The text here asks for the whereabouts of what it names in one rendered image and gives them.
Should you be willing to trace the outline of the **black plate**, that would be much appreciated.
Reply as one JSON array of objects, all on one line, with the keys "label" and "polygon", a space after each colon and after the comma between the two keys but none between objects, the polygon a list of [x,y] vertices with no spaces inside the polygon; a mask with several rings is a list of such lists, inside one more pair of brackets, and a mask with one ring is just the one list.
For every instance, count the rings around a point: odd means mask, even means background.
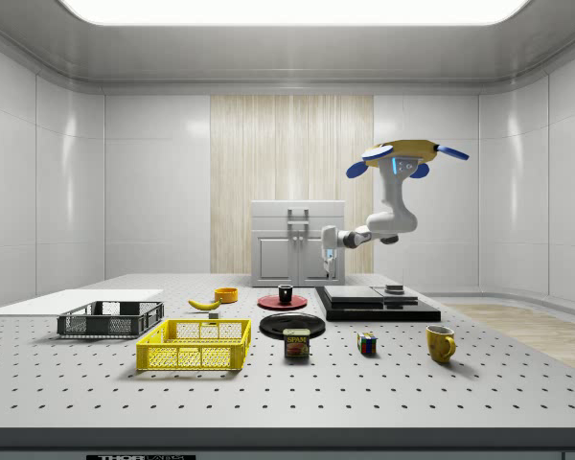
[{"label": "black plate", "polygon": [[298,312],[272,314],[260,321],[261,332],[272,338],[282,339],[285,329],[308,329],[314,338],[325,332],[326,326],[321,318]]}]

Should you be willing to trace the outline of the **yellow mug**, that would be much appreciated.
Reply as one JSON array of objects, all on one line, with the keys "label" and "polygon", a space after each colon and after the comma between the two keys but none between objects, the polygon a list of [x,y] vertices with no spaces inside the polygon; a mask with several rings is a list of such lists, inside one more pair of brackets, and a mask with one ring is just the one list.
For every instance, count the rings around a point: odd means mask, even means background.
[{"label": "yellow mug", "polygon": [[439,363],[448,363],[456,351],[454,331],[450,328],[429,325],[425,330],[430,357]]}]

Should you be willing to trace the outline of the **white board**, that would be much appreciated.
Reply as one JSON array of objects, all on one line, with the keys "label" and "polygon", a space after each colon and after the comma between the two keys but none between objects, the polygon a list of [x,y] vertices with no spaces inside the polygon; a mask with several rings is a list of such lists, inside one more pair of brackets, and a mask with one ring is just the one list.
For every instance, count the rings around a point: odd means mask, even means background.
[{"label": "white board", "polygon": [[0,308],[0,315],[60,315],[95,301],[145,301],[162,289],[66,289]]}]

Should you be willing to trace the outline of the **black stove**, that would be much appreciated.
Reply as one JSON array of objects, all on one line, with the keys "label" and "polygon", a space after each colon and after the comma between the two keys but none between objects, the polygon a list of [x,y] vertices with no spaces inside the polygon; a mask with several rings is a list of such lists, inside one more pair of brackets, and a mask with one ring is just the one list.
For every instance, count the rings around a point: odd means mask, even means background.
[{"label": "black stove", "polygon": [[406,293],[403,285],[384,287],[324,286],[316,291],[331,321],[431,321],[439,322],[441,312],[417,295]]}]

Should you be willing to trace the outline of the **flat-sided can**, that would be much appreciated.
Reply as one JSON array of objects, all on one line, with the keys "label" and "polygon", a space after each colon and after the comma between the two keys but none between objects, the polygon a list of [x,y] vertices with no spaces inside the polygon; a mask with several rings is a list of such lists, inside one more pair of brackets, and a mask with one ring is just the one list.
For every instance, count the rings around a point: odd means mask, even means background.
[{"label": "flat-sided can", "polygon": [[285,345],[285,357],[308,357],[310,355],[309,329],[284,329],[283,339]]}]

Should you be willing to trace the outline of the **white cabinet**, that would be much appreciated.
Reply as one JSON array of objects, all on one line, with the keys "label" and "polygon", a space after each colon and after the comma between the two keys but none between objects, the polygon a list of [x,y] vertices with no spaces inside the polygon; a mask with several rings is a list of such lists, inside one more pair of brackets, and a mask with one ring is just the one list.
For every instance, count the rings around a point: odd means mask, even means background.
[{"label": "white cabinet", "polygon": [[345,283],[345,261],[337,253],[328,276],[322,260],[321,229],[344,226],[343,200],[253,200],[251,284],[254,287],[318,287]]}]

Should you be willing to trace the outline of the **red plate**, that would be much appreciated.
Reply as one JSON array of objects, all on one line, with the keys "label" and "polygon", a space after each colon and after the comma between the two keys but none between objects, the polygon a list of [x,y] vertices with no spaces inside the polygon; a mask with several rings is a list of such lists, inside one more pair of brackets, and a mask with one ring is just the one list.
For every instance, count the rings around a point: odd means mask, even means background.
[{"label": "red plate", "polygon": [[271,311],[293,311],[308,304],[305,297],[292,295],[288,302],[282,302],[279,295],[267,295],[258,299],[258,306]]}]

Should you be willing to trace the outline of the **yellow basket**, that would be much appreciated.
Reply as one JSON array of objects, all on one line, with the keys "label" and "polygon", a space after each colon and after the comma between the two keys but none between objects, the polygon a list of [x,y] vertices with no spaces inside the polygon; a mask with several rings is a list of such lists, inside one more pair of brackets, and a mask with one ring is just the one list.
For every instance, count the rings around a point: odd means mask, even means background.
[{"label": "yellow basket", "polygon": [[249,319],[167,319],[136,343],[139,370],[240,370]]}]

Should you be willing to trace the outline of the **dark grey basket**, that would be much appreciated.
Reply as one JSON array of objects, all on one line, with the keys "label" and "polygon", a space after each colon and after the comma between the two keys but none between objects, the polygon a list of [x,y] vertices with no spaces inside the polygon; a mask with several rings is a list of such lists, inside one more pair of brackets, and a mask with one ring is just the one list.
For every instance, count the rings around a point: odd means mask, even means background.
[{"label": "dark grey basket", "polygon": [[95,301],[57,318],[57,333],[64,336],[139,336],[164,316],[163,302]]}]

